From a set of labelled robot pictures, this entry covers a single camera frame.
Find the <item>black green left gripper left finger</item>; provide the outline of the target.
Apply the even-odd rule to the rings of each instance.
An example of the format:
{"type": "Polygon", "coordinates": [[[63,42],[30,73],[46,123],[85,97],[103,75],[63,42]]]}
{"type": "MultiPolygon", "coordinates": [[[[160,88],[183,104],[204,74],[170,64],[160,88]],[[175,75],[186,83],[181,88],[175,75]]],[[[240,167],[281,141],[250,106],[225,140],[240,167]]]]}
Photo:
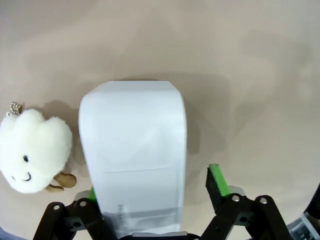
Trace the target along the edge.
{"type": "Polygon", "coordinates": [[[105,222],[93,189],[77,193],[69,205],[47,205],[33,236],[34,240],[72,240],[79,231],[87,231],[91,240],[116,240],[105,222]]]}

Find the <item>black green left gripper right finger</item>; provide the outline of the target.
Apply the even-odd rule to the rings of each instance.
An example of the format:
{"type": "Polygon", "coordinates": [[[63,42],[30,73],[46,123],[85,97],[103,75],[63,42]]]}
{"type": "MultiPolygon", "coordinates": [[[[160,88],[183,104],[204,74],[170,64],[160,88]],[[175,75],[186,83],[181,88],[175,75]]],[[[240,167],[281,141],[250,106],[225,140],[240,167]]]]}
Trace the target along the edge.
{"type": "Polygon", "coordinates": [[[274,200],[260,195],[254,200],[231,192],[218,164],[209,164],[205,187],[215,216],[201,240],[225,240],[234,226],[245,227],[252,240],[290,240],[292,237],[274,200]]]}

